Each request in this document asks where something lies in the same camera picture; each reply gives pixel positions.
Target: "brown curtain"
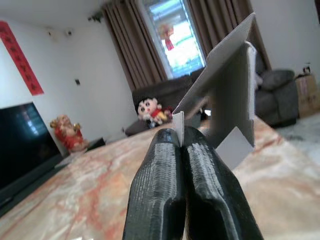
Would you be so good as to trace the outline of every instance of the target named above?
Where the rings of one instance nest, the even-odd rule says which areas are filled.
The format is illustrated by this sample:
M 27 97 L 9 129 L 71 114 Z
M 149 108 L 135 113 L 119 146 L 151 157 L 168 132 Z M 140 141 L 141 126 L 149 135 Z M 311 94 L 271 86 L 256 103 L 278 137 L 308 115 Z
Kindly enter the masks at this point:
M 102 11 L 131 91 L 167 80 L 135 0 L 114 0 Z
M 247 0 L 186 0 L 205 57 L 251 12 Z M 258 27 L 254 24 L 249 41 L 256 47 L 265 68 L 270 63 Z

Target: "pillow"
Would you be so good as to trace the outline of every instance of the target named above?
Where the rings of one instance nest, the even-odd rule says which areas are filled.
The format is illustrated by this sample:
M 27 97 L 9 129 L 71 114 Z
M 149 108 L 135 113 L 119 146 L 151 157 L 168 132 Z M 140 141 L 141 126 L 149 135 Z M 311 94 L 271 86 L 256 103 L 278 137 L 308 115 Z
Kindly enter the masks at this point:
M 271 91 L 285 85 L 294 79 L 295 73 L 291 70 L 272 70 L 264 72 L 261 77 L 263 83 L 261 88 Z

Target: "marble tabletop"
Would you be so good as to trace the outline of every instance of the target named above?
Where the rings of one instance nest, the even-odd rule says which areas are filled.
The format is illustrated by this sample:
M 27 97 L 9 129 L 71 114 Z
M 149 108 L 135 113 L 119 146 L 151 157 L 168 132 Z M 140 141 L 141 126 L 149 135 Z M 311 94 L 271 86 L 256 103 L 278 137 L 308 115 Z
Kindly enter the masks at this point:
M 130 184 L 157 130 L 80 156 L 0 219 L 0 240 L 121 239 Z M 258 118 L 254 135 L 233 172 L 263 237 L 319 240 L 320 167 Z

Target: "cardboard piece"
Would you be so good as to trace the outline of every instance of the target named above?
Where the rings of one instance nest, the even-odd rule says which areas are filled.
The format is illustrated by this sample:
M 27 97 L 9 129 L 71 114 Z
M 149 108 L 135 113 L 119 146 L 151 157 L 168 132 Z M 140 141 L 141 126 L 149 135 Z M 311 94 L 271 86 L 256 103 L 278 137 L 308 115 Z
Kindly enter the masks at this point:
M 209 98 L 211 120 L 206 137 L 230 169 L 254 147 L 256 50 L 246 41 L 254 18 L 250 14 L 208 54 L 206 67 L 173 111 L 173 115 L 183 111 L 189 118 L 199 107 L 195 99 Z
M 300 118 L 311 116 L 320 110 L 320 91 L 314 91 L 306 96 L 299 96 L 298 108 Z
M 315 76 L 307 75 L 295 79 L 296 88 L 299 97 L 306 97 L 318 90 Z
M 184 144 L 185 139 L 185 113 L 183 111 L 172 116 L 173 130 L 175 130 L 180 147 Z
M 320 109 L 320 91 L 315 76 L 306 75 L 295 79 L 298 92 L 298 108 L 300 118 L 317 113 Z

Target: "window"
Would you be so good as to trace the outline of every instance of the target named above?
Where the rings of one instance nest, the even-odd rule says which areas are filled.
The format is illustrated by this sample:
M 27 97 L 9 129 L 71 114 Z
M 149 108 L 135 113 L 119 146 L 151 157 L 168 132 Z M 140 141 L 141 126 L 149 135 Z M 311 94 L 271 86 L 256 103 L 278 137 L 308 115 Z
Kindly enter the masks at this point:
M 142 14 L 169 79 L 205 66 L 183 0 L 142 0 Z

